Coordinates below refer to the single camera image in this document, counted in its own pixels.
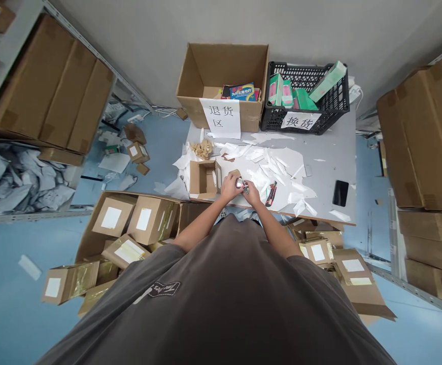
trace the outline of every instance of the hand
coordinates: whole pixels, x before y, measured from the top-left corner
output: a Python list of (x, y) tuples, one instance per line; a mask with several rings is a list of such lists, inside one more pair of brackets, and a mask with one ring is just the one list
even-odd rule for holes
[(246, 194), (243, 191), (242, 195), (246, 199), (246, 201), (250, 203), (253, 208), (256, 209), (256, 207), (258, 207), (260, 204), (263, 204), (260, 200), (260, 192), (251, 181), (245, 180), (245, 184), (248, 185), (248, 193)]
[(243, 191), (243, 187), (236, 188), (236, 179), (241, 176), (233, 175), (229, 173), (222, 182), (221, 186), (221, 198), (226, 200), (226, 204), (233, 200), (237, 195)]

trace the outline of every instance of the white wall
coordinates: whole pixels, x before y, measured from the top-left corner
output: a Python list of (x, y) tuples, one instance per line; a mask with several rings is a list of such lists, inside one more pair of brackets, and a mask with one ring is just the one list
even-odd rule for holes
[(339, 59), (359, 113), (442, 52), (442, 0), (55, 0), (153, 102), (178, 106), (187, 42), (270, 44), (270, 59)]

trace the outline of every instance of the blue floor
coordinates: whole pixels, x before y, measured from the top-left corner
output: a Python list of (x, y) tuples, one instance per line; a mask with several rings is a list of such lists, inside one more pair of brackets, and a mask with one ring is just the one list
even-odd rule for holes
[[(175, 117), (161, 119), (149, 115), (140, 126), (148, 140), (146, 147), (151, 160), (146, 165), (151, 171), (143, 176), (129, 166), (127, 172), (138, 176), (130, 190), (154, 193), (155, 182), (167, 186), (177, 177), (178, 171), (172, 163), (181, 154), (189, 123)], [(97, 168), (102, 146), (100, 143), (93, 146), (85, 174), (107, 173)], [(346, 228), (345, 243), (389, 260), (389, 183), (386, 178), (377, 177), (381, 174), (378, 150), (369, 149), (362, 137), (357, 138), (356, 162), (358, 226)], [(108, 184), (108, 190), (117, 188), (118, 183), (115, 180)], [(74, 204), (94, 204), (100, 192), (100, 182), (81, 180)], [(376, 205), (375, 199), (381, 199), (383, 205)], [(0, 364), (33, 363), (77, 323), (82, 299), (58, 307), (41, 303), (40, 299), (45, 272), (74, 261), (87, 221), (87, 217), (75, 217), (0, 225)], [(43, 271), (38, 281), (33, 281), (18, 266), (22, 254)], [(384, 279), (376, 280), (398, 319), (397, 322), (378, 320), (370, 326), (373, 335), (398, 364), (442, 362), (442, 311)]]

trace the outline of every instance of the white table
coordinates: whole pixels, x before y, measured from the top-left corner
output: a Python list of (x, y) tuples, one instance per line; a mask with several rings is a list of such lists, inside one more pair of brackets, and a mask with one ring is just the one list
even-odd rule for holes
[[(311, 187), (317, 193), (317, 198), (307, 199), (307, 202), (317, 211), (317, 216), (311, 216), (308, 210), (305, 210), (300, 217), (316, 219), (319, 221), (339, 222), (347, 225), (356, 225), (356, 189), (351, 186), (348, 189), (348, 198), (346, 206), (341, 207), (332, 204), (334, 194), (334, 185), (336, 180), (346, 181), (349, 184), (356, 185), (356, 116), (354, 111), (344, 114), (327, 132), (321, 136), (312, 134), (288, 133), (295, 139), (270, 139), (258, 144), (260, 147), (270, 148), (289, 148), (300, 152), (303, 155), (303, 161), (309, 177), (303, 179), (304, 184)], [(199, 142), (200, 129), (190, 123), (188, 142)], [(249, 132), (241, 133), (241, 140), (216, 138), (215, 142), (244, 144), (243, 139), (253, 140)], [(324, 160), (324, 162), (315, 161), (315, 159)], [(244, 200), (246, 205), (231, 204), (241, 208), (251, 208)], [(287, 205), (283, 211), (278, 213), (284, 215), (293, 214), (294, 204)], [(330, 210), (338, 210), (348, 215), (351, 220), (343, 222), (335, 215), (329, 213)]]

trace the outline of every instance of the person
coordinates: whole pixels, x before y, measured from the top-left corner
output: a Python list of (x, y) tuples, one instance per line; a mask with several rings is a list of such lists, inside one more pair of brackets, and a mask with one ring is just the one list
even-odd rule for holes
[[(394, 363), (334, 276), (237, 177), (172, 244), (131, 263), (38, 363)], [(214, 225), (240, 193), (262, 226), (233, 214)]]

